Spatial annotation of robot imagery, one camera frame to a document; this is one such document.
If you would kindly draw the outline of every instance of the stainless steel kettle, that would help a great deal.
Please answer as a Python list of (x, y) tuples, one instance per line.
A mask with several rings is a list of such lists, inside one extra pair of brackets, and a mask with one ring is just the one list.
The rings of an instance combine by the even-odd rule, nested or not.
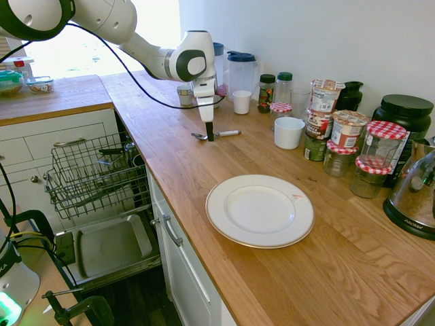
[(411, 157), (383, 209), (402, 229), (435, 240), (435, 137), (414, 139), (411, 146)]

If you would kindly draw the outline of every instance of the glass jar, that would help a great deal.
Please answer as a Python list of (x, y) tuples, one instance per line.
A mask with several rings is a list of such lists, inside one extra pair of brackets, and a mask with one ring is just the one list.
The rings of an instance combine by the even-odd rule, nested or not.
[(260, 113), (269, 113), (271, 103), (273, 102), (273, 93), (275, 91), (275, 76), (265, 73), (260, 76), (260, 94), (258, 96), (258, 111)]
[(275, 120), (279, 117), (290, 117), (292, 106), (288, 103), (271, 104), (271, 130), (275, 130)]
[(353, 162), (353, 157), (358, 147), (339, 147), (332, 140), (326, 143), (326, 154), (324, 160), (324, 171), (333, 177), (345, 177)]
[(351, 191), (358, 197), (375, 198), (381, 191), (383, 182), (393, 166), (373, 168), (365, 165), (358, 156), (355, 160), (355, 175), (352, 179)]
[(360, 160), (373, 168), (387, 168), (406, 136), (406, 129), (387, 121), (371, 121), (367, 124), (366, 138)]
[(293, 75), (291, 73), (282, 72), (278, 74), (273, 102), (292, 103), (292, 80)]
[(305, 132), (304, 157), (310, 161), (323, 161), (325, 159), (326, 142), (325, 139), (313, 138)]

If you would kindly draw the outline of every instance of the green lid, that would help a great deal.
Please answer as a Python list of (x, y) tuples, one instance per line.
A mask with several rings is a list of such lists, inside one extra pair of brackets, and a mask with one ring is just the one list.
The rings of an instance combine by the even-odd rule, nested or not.
[(273, 84), (275, 83), (275, 76), (270, 73), (265, 73), (260, 76), (260, 82), (265, 84)]
[(278, 80), (283, 80), (283, 81), (289, 82), (292, 79), (293, 79), (293, 74), (292, 73), (282, 72), (282, 73), (278, 74)]
[(20, 83), (22, 75), (13, 70), (0, 71), (0, 82)]

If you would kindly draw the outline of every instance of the drawer handle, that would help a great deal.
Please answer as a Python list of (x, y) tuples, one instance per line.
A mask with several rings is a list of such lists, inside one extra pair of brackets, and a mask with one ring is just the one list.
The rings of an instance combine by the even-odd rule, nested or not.
[(78, 144), (78, 143), (83, 143), (84, 141), (86, 141), (85, 138), (79, 138), (76, 141), (67, 141), (66, 143), (56, 142), (56, 143), (53, 144), (53, 146), (55, 146), (55, 147), (71, 146), (71, 145), (75, 145), (75, 144)]
[(169, 215), (163, 215), (163, 224), (166, 228), (166, 231), (168, 232), (169, 236), (171, 237), (172, 241), (177, 245), (177, 247), (180, 247), (183, 243), (183, 238), (178, 238), (174, 233), (171, 232), (171, 229), (169, 229), (168, 221), (171, 219), (171, 216)]

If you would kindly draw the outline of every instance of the kitchen counter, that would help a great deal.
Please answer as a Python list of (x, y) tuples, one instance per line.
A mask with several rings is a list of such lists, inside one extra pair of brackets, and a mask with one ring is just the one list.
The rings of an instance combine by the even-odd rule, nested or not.
[[(178, 105), (178, 83), (135, 74), (158, 100)], [(215, 132), (238, 136), (198, 141), (197, 109), (151, 101), (127, 74), (101, 78), (176, 218), (240, 326), (399, 325), (435, 294), (435, 242), (395, 226), (374, 200), (354, 196), (352, 175), (337, 179), (303, 145), (275, 146), (268, 115), (255, 105), (236, 115), (227, 99), (215, 110)], [(209, 223), (205, 201), (218, 183), (263, 174), (299, 187), (311, 200), (315, 225), (282, 249), (254, 249), (223, 237)]]

